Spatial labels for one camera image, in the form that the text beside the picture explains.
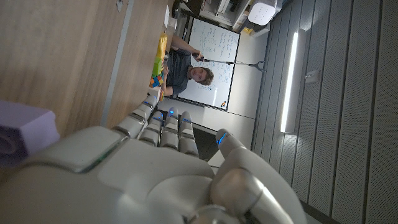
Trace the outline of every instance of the man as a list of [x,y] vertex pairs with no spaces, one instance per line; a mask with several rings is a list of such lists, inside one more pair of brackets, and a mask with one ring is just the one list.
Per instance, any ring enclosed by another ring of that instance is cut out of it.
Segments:
[[191,65],[191,55],[197,53],[195,60],[202,58],[199,50],[194,49],[184,40],[173,36],[169,59],[164,65],[164,82],[162,91],[165,96],[179,94],[187,88],[188,80],[192,79],[202,85],[210,85],[213,81],[213,72],[208,68]]

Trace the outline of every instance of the wall lamp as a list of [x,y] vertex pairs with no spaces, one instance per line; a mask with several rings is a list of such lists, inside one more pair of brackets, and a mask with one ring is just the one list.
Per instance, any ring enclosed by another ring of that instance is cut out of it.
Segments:
[[299,100],[301,74],[305,51],[305,30],[299,29],[294,33],[292,51],[290,52],[289,71],[286,80],[286,91],[284,98],[284,110],[280,131],[283,133],[294,133],[297,114],[297,103]]

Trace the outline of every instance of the white robotic hand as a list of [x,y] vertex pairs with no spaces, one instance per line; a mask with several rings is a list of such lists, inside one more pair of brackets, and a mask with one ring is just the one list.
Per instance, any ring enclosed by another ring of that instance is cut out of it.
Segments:
[[227,130],[214,174],[189,113],[147,122],[155,104],[149,96],[113,129],[81,130],[28,158],[0,182],[2,223],[306,223],[290,186]]

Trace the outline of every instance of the dark t-shirt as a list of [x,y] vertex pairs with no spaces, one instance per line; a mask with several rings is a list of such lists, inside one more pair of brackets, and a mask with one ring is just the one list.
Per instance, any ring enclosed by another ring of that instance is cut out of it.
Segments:
[[178,49],[170,49],[167,66],[169,74],[166,79],[166,86],[173,87],[173,95],[179,94],[187,88],[188,67],[191,65],[191,53]]

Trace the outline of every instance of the man's hair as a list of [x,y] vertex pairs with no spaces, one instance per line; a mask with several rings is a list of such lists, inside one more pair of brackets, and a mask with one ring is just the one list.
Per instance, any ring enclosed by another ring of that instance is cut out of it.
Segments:
[[211,82],[213,81],[214,78],[214,74],[213,72],[208,69],[208,68],[203,68],[204,71],[206,71],[206,78],[203,81],[199,81],[198,83],[202,84],[202,85],[210,85]]

